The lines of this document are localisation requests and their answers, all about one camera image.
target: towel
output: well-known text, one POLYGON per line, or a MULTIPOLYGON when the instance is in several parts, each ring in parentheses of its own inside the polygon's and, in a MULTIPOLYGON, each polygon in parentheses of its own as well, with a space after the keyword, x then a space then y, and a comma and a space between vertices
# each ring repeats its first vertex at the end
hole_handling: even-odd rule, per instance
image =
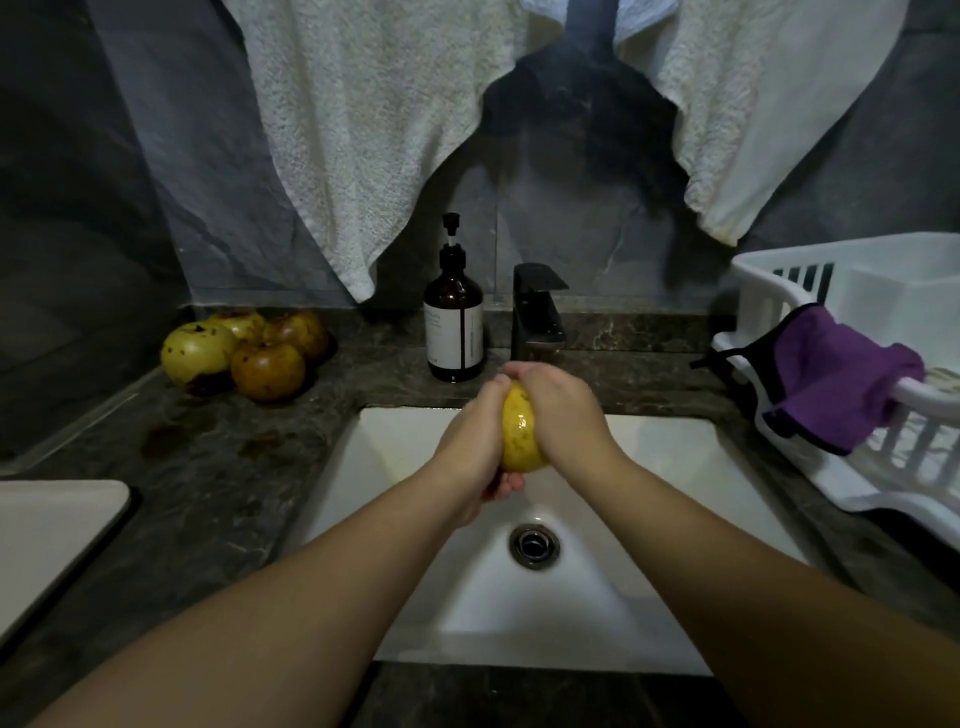
POLYGON ((420 187, 477 127, 484 90, 533 50, 530 16, 514 0, 225 2, 280 181, 363 302, 420 187))
POLYGON ((908 0, 684 0, 619 53, 680 110, 700 227, 735 245, 894 47, 908 0))
POLYGON ((924 361, 903 344, 881 347, 838 324, 823 306, 798 306, 742 349, 711 352, 690 366, 740 355, 774 405, 763 419, 780 437, 800 435, 835 455, 849 455, 877 427, 890 424, 891 397, 904 377, 923 381, 924 361))
MULTIPOLYGON (((523 8, 549 17, 564 25, 566 7, 571 0, 520 0, 523 8)), ((616 9, 616 30, 613 42, 619 43, 645 28, 656 25, 677 11, 679 0, 620 0, 616 9)))

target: dish rack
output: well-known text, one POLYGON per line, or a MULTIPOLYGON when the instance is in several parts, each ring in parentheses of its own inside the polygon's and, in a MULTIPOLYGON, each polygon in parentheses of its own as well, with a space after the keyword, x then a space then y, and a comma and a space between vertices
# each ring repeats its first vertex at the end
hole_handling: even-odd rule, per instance
POLYGON ((904 378, 888 427, 847 457, 764 422, 771 403, 743 356, 731 364, 756 389, 756 428, 835 505, 858 512, 893 508, 960 550, 960 235, 917 232, 737 255, 736 331, 713 338, 718 351, 745 347, 797 306, 822 303, 881 346, 920 354, 926 382, 904 378))

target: backsplash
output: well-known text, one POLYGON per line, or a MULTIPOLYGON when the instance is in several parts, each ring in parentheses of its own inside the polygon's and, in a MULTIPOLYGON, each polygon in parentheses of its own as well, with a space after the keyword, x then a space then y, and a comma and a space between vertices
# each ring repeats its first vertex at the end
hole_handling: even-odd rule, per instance
POLYGON ((81 0, 0 23, 0 463, 156 366, 188 303, 81 0))
MULTIPOLYGON (((90 0, 90 9, 195 299, 351 305, 276 177, 242 37, 219 0, 90 0)), ((951 0, 914 0, 875 81, 740 250, 960 230, 958 28, 951 0)), ((667 143, 662 120, 649 123, 662 114, 650 86, 584 46, 554 44, 488 93, 481 129, 427 182, 380 259, 373 304, 419 302, 443 242, 440 214, 455 209, 468 273, 495 300, 509 293, 514 264, 537 260, 566 279, 579 307, 731 310, 732 250, 652 201, 658 190, 637 176, 645 165, 647 181, 667 193, 675 184, 650 161, 667 143)))

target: sink basin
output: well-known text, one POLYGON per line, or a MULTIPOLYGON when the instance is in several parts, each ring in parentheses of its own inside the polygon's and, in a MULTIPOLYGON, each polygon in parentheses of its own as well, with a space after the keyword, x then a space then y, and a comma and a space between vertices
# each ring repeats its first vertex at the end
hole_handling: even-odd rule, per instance
MULTIPOLYGON (((286 550, 316 538, 413 473, 432 455, 455 414, 411 407, 362 410, 333 451, 286 550)), ((788 519, 711 423, 615 415, 607 421, 637 463, 761 541, 809 563, 788 519)), ((529 474, 522 495, 486 506, 475 522, 453 534, 376 657, 710 674, 650 582, 552 468, 529 474), (548 567, 531 570, 515 560, 511 536, 524 524, 545 526, 559 541, 559 557, 548 567)))

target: bottle label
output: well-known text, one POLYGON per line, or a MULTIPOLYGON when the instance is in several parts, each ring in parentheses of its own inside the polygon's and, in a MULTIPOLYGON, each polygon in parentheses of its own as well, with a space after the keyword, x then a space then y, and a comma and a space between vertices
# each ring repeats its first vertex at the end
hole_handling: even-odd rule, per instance
POLYGON ((466 369, 483 359, 483 305, 435 308, 423 305, 426 358, 441 369, 466 369))

